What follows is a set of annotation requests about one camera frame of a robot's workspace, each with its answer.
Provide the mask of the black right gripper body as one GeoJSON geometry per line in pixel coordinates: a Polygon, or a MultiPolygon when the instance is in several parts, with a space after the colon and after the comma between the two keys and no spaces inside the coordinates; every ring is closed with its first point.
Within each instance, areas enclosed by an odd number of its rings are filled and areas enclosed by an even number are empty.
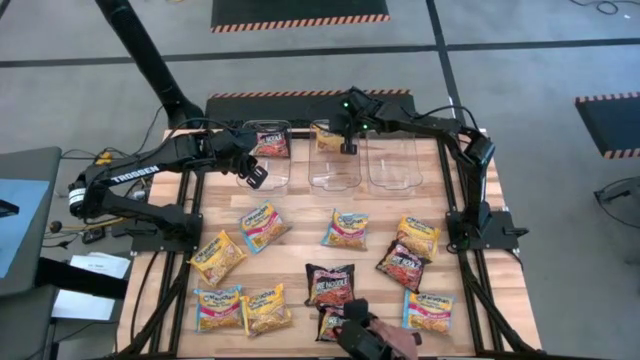
{"type": "Polygon", "coordinates": [[[356,133],[375,131],[380,134],[385,125],[378,112],[385,103],[382,100],[367,95],[363,90],[352,87],[341,100],[346,115],[338,117],[338,134],[354,136],[356,133]]]}

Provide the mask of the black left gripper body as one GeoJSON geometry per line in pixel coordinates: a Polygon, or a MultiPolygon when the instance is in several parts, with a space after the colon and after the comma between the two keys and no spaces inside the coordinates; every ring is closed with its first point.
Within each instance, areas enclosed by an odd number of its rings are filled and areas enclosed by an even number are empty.
{"type": "Polygon", "coordinates": [[[237,170],[238,161],[243,158],[250,160],[250,170],[257,165],[257,160],[251,155],[256,146],[257,138],[253,130],[247,128],[227,129],[215,135],[216,166],[220,170],[237,170]]]}

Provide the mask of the yellow Maruchan noodle packet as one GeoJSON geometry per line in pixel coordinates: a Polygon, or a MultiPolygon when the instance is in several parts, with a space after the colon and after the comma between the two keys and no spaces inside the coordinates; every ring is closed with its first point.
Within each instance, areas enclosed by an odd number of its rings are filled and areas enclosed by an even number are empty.
{"type": "Polygon", "coordinates": [[[432,227],[421,220],[403,216],[396,231],[396,239],[411,252],[432,262],[437,254],[439,228],[432,227]]]}
{"type": "Polygon", "coordinates": [[[293,323],[283,284],[254,296],[241,296],[240,299],[244,330],[248,337],[279,330],[293,323]]]}
{"type": "Polygon", "coordinates": [[[315,134],[317,152],[340,152],[340,147],[344,142],[341,135],[333,134],[318,125],[313,125],[312,130],[315,134]]]}
{"type": "Polygon", "coordinates": [[[246,257],[245,252],[229,235],[221,231],[189,259],[189,264],[208,285],[216,287],[246,257]]]}

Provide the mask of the black Maruchan fire noodle packet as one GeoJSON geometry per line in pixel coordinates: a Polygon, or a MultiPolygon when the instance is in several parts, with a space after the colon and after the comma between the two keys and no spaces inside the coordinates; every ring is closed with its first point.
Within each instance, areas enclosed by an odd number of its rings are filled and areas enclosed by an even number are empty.
{"type": "Polygon", "coordinates": [[[308,263],[305,270],[308,284],[306,306],[342,306],[355,299],[354,264],[325,268],[308,263]]]}
{"type": "Polygon", "coordinates": [[[336,342],[337,328],[346,321],[343,306],[322,305],[318,308],[319,321],[316,340],[319,342],[336,342]]]}
{"type": "Polygon", "coordinates": [[[406,290],[418,294],[425,266],[429,261],[399,240],[391,242],[376,269],[399,283],[406,290]]]}
{"type": "Polygon", "coordinates": [[[284,131],[257,132],[257,143],[251,154],[255,157],[282,157],[288,158],[289,143],[284,131]]]}

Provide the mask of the blue Maruchan noodle packet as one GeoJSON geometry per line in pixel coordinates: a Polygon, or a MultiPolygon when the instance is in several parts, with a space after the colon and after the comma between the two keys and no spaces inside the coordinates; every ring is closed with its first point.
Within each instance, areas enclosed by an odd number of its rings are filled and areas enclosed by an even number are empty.
{"type": "Polygon", "coordinates": [[[335,209],[320,244],[327,247],[365,251],[368,221],[367,214],[342,213],[335,209]]]}
{"type": "Polygon", "coordinates": [[[243,216],[239,226],[252,254],[260,253],[291,229],[270,201],[263,202],[243,216]]]}
{"type": "Polygon", "coordinates": [[[196,331],[198,333],[243,326],[241,285],[211,291],[195,289],[194,295],[197,297],[196,331]]]}
{"type": "Polygon", "coordinates": [[[452,328],[454,296],[405,291],[402,327],[449,334],[452,328]]]}

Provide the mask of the clear plastic bin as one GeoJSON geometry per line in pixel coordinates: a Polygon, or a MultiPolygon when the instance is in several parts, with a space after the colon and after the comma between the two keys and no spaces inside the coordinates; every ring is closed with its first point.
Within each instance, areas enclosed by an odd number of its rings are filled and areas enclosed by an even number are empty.
{"type": "Polygon", "coordinates": [[[408,196],[422,184],[415,135],[406,131],[366,136],[369,191],[381,196],[408,196]]]}
{"type": "Polygon", "coordinates": [[[242,128],[256,138],[250,155],[257,161],[255,175],[261,184],[250,185],[240,179],[237,183],[255,195],[284,194],[291,177],[291,124],[285,120],[252,120],[242,128]]]}
{"type": "Polygon", "coordinates": [[[310,125],[308,181],[312,189],[325,194],[352,192],[362,180],[360,155],[317,152],[313,125],[329,131],[329,121],[315,120],[310,125]]]}

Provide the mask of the black hazard-striped floor mat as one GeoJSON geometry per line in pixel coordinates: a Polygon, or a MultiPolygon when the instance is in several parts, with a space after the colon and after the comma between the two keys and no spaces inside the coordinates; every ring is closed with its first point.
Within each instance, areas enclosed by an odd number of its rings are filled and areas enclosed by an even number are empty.
{"type": "Polygon", "coordinates": [[[640,92],[579,96],[574,105],[603,158],[640,158],[640,92]]]}
{"type": "Polygon", "coordinates": [[[311,121],[345,114],[346,90],[291,90],[215,93],[205,115],[240,127],[253,120],[285,120],[293,128],[308,128],[311,121]]]}
{"type": "Polygon", "coordinates": [[[386,0],[213,0],[212,33],[387,22],[386,0]]]}

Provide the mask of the thick black pole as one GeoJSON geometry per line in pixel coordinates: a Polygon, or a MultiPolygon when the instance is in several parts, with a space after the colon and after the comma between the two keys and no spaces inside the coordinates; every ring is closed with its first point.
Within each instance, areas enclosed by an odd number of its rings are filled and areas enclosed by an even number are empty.
{"type": "Polygon", "coordinates": [[[202,109],[183,94],[129,0],[94,1],[161,102],[168,127],[186,120],[183,128],[202,127],[202,109]]]}

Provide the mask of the white paper sheet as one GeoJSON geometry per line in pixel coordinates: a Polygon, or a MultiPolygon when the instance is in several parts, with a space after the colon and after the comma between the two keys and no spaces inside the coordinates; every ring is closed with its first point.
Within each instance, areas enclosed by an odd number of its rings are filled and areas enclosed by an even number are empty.
{"type": "Polygon", "coordinates": [[[70,260],[71,266],[119,279],[125,276],[130,264],[127,258],[98,252],[73,255],[70,260]]]}
{"type": "Polygon", "coordinates": [[[54,318],[107,321],[115,301],[69,290],[60,290],[53,305],[54,318]]]}

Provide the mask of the black bar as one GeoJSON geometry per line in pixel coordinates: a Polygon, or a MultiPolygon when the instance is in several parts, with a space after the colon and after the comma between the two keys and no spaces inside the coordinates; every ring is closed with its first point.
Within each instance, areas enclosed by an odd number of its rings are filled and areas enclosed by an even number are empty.
{"type": "Polygon", "coordinates": [[[91,272],[44,257],[38,261],[34,284],[52,285],[62,290],[115,300],[123,300],[128,287],[128,281],[125,279],[91,272]]]}

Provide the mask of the grey side table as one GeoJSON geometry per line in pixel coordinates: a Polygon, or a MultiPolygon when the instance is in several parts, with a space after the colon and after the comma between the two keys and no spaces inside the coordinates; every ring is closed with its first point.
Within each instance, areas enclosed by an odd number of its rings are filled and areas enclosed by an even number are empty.
{"type": "Polygon", "coordinates": [[[46,147],[0,155],[0,178],[46,183],[22,244],[0,279],[0,360],[39,360],[56,294],[36,282],[61,149],[46,147]]]}

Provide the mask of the blue sheet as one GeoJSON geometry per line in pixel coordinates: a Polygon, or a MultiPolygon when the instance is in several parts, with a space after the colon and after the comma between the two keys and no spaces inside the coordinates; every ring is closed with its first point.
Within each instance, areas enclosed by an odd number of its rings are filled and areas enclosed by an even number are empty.
{"type": "Polygon", "coordinates": [[[0,279],[7,276],[48,188],[48,181],[0,179],[0,200],[19,208],[16,215],[0,217],[0,279]]]}

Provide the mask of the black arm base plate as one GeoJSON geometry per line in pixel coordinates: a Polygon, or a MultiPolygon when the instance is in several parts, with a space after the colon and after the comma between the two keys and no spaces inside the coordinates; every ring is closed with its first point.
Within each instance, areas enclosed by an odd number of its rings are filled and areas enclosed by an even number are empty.
{"type": "Polygon", "coordinates": [[[188,252],[199,246],[202,227],[200,214],[186,214],[176,224],[134,219],[125,232],[133,238],[134,252],[188,252]]]}
{"type": "Polygon", "coordinates": [[[517,228],[508,211],[491,210],[479,227],[465,219],[461,212],[446,214],[450,238],[449,248],[454,252],[464,250],[502,249],[519,247],[518,238],[526,235],[527,228],[517,228]]]}

